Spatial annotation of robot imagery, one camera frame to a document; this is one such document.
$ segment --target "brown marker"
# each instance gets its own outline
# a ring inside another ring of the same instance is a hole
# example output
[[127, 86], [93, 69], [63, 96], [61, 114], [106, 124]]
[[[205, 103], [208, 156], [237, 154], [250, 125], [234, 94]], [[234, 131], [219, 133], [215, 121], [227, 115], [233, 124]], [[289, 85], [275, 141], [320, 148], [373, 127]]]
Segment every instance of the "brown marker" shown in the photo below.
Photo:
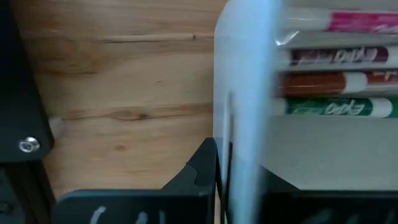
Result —
[[398, 70], [288, 73], [279, 87], [279, 92], [285, 96], [341, 95], [387, 90], [398, 90]]

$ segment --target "black bracket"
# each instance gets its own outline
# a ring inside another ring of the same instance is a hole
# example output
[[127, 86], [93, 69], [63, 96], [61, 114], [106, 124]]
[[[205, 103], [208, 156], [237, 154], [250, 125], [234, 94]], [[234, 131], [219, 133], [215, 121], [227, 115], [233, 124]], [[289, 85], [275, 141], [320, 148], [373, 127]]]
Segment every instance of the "black bracket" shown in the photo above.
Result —
[[55, 199], [41, 159], [54, 140], [9, 1], [0, 28], [0, 223], [49, 224]]

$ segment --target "wood grain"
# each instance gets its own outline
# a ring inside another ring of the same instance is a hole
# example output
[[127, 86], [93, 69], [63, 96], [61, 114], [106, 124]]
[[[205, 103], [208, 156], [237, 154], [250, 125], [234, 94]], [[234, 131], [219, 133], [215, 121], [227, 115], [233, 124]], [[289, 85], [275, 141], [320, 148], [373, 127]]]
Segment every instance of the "wood grain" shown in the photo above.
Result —
[[49, 116], [57, 198], [158, 189], [211, 136], [213, 31], [225, 0], [15, 0]]

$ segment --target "pink marker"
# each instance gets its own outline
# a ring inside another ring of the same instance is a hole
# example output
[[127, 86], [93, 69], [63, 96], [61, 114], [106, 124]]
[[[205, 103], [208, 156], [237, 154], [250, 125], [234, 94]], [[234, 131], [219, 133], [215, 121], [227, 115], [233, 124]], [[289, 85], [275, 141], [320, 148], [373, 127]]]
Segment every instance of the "pink marker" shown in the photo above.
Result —
[[285, 28], [325, 32], [398, 33], [398, 12], [291, 8]]

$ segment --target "marker label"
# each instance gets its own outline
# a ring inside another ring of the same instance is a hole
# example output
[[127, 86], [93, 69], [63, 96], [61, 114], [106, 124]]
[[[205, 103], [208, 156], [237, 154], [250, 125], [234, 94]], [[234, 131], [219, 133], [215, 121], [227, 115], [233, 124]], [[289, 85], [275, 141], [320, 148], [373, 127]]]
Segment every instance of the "marker label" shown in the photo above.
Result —
[[329, 32], [398, 33], [398, 14], [334, 12]]
[[366, 62], [385, 63], [388, 56], [389, 53], [385, 47], [292, 50], [290, 66]]
[[369, 85], [389, 85], [392, 83], [398, 83], [398, 72], [387, 71], [387, 72], [370, 72], [368, 75]]
[[311, 100], [292, 98], [288, 100], [287, 114], [369, 116], [372, 110], [372, 103], [368, 99], [319, 98]]

